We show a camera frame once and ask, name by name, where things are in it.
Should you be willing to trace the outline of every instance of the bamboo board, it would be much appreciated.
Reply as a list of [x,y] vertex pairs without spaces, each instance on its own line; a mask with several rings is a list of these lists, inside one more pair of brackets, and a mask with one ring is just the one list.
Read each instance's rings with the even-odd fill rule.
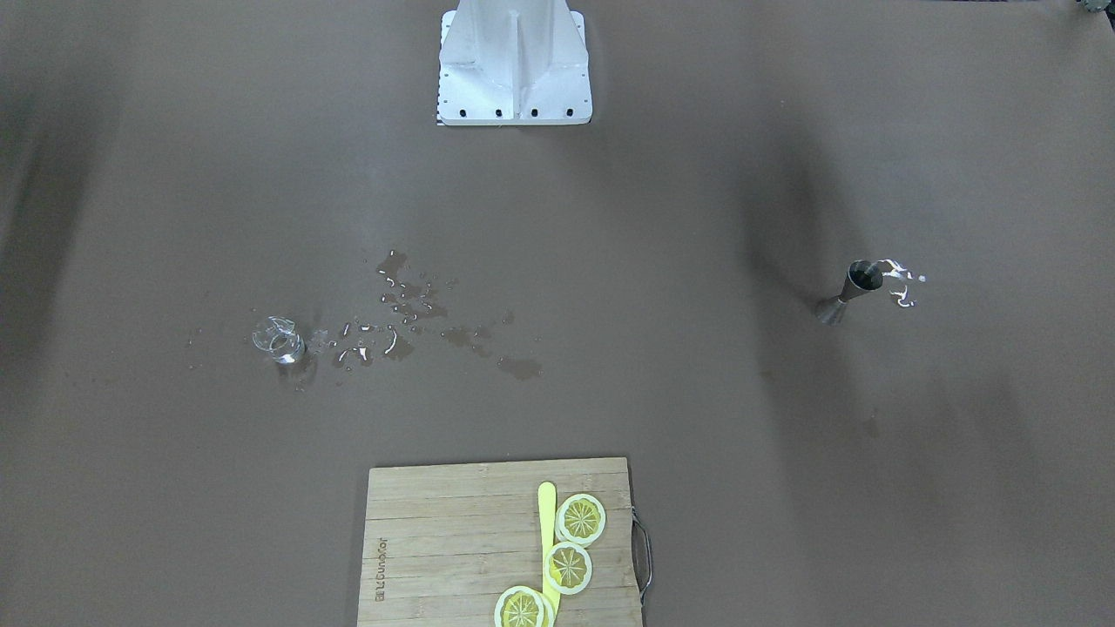
[[592,580],[562,597],[555,627],[641,627],[623,457],[372,469],[358,627],[491,627],[505,589],[541,590],[543,481],[558,504],[588,492],[608,512]]

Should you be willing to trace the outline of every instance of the wooden cutting board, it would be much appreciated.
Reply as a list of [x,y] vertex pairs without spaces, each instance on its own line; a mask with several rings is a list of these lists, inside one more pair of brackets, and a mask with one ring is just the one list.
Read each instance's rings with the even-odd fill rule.
[[641,627],[624,457],[372,469],[357,625],[492,627],[501,592],[541,590],[544,481],[559,505],[588,492],[608,512],[592,580],[562,597],[555,627]]

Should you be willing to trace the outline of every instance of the metal handle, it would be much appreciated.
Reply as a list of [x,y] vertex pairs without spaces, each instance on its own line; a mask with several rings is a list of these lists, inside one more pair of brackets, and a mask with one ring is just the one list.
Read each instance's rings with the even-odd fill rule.
[[647,589],[650,588],[650,582],[655,580],[655,553],[650,546],[650,533],[647,533],[647,528],[642,525],[642,521],[639,520],[639,512],[636,511],[634,507],[631,508],[631,540],[632,546],[634,544],[634,533],[636,530],[642,534],[642,550],[647,556],[647,577],[642,585],[639,585],[639,573],[636,572],[636,586],[639,587],[639,602],[646,605],[647,602]]

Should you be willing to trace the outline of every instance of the white mounting plate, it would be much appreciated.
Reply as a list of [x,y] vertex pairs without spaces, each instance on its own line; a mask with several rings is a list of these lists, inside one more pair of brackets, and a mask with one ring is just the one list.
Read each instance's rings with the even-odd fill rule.
[[[570,11],[576,31],[584,44],[584,16]],[[442,44],[457,11],[442,16]],[[592,89],[589,68],[553,67],[543,79],[525,89],[522,110],[512,114],[514,97],[511,88],[494,81],[477,84],[475,67],[440,66],[438,74],[437,123],[446,126],[555,126],[588,124],[592,119]]]

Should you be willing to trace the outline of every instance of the clear glass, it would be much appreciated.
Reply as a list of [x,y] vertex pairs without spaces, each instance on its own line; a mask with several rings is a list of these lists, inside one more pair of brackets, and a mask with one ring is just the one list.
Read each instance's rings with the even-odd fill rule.
[[306,344],[294,332],[294,322],[275,316],[263,319],[255,327],[252,343],[277,364],[294,364],[306,354]]

